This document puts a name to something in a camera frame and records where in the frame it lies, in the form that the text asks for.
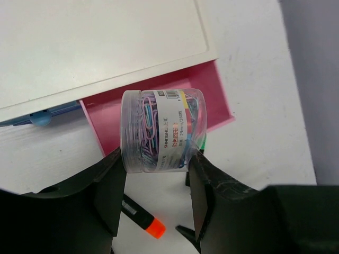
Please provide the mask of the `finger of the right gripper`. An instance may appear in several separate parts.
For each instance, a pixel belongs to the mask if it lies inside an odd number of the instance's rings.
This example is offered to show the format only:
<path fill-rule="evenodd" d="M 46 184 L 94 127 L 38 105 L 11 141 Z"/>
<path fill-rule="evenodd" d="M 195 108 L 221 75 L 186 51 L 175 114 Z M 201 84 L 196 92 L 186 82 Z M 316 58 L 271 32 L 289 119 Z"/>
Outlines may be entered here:
<path fill-rule="evenodd" d="M 197 250 L 201 250 L 200 242 L 196 241 L 194 230 L 186 228 L 182 225 L 177 225 L 175 229 L 182 236 L 184 236 L 187 239 L 187 241 L 189 241 Z"/>

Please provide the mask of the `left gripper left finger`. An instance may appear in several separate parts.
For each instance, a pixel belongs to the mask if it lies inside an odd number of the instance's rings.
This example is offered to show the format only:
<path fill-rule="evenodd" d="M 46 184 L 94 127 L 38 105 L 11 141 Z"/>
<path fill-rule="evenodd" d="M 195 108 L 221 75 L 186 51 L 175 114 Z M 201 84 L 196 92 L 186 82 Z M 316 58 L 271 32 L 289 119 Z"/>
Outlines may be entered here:
<path fill-rule="evenodd" d="M 38 193 L 1 191 L 1 253 L 111 253 L 126 172 L 114 150 Z"/>

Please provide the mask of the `orange cap black highlighter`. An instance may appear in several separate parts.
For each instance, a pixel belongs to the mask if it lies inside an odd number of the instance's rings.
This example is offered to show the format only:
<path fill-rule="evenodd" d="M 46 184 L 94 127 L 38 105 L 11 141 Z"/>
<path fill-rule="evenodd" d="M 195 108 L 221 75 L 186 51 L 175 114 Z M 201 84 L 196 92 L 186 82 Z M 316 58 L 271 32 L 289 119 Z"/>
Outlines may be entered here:
<path fill-rule="evenodd" d="M 121 211 L 155 239 L 166 231 L 165 225 L 126 194 L 123 195 Z"/>

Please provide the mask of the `clear paperclip jar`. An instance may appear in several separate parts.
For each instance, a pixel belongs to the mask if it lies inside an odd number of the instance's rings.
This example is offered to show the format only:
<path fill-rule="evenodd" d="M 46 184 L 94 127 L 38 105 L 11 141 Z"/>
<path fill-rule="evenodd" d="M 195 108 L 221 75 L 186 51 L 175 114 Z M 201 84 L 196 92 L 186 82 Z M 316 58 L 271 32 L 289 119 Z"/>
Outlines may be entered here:
<path fill-rule="evenodd" d="M 206 132 L 198 89 L 127 90 L 122 96 L 120 149 L 128 173 L 186 171 Z"/>

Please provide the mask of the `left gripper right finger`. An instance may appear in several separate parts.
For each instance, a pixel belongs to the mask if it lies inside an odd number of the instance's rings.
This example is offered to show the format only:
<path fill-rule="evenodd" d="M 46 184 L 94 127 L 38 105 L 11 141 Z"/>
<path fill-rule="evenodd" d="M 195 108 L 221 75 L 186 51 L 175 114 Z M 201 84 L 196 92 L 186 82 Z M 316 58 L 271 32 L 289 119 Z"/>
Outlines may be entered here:
<path fill-rule="evenodd" d="M 198 153 L 189 162 L 202 253 L 338 253 L 338 187 L 255 190 Z"/>

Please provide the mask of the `pink small drawer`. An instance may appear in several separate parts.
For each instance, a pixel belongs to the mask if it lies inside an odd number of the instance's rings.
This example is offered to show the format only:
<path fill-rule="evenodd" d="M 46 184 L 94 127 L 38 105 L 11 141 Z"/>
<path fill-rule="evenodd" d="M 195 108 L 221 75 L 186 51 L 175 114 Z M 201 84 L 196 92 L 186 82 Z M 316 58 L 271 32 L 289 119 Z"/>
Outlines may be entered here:
<path fill-rule="evenodd" d="M 217 63 L 209 61 L 82 99 L 80 104 L 102 155 L 107 156 L 120 144 L 121 98 L 125 91 L 177 88 L 195 88 L 202 91 L 207 108 L 208 132 L 234 120 Z"/>

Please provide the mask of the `light blue small drawer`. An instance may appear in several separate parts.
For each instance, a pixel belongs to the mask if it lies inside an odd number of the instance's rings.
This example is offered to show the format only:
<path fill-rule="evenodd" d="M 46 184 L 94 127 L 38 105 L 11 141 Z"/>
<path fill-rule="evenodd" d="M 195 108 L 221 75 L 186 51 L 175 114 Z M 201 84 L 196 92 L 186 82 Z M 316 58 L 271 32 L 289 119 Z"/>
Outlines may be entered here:
<path fill-rule="evenodd" d="M 1 122 L 1 127 L 11 125 L 20 126 L 26 124 L 33 124 L 35 126 L 46 126 L 51 122 L 53 117 L 81 108 L 82 106 L 79 101 L 73 101 L 28 115 L 20 116 L 11 120 L 3 121 Z"/>

